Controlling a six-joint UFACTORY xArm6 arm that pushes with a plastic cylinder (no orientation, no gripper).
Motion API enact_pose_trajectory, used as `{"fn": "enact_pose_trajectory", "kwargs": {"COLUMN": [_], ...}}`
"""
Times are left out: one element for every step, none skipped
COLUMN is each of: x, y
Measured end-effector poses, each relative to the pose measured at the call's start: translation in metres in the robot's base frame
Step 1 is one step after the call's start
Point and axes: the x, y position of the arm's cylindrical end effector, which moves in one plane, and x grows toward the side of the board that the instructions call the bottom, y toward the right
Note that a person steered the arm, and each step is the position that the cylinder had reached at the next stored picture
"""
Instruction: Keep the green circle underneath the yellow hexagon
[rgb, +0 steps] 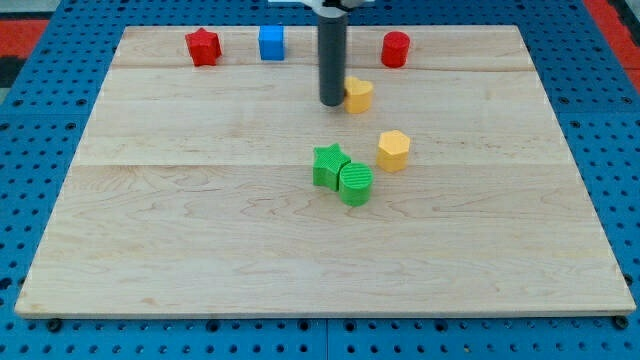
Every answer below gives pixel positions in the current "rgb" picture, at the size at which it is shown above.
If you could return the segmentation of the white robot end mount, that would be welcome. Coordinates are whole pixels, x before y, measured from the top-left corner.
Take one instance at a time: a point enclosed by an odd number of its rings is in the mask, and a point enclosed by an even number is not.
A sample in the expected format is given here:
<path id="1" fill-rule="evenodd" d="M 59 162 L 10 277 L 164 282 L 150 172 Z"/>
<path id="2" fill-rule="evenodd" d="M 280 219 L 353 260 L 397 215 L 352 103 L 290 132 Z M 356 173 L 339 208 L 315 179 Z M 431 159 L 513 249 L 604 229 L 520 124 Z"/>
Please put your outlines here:
<path id="1" fill-rule="evenodd" d="M 359 7 L 373 6 L 375 0 L 267 0 L 270 7 L 304 5 L 317 14 L 342 14 Z"/>

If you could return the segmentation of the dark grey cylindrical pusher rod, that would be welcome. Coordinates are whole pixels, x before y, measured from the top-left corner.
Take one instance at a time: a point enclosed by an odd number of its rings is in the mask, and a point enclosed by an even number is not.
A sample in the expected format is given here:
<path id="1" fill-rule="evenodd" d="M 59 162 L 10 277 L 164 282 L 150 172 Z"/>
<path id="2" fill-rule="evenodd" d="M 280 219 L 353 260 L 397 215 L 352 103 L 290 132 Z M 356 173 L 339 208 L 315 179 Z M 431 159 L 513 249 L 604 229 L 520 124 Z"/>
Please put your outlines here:
<path id="1" fill-rule="evenodd" d="M 318 17 L 319 98 L 322 104 L 339 106 L 344 100 L 348 16 Z"/>

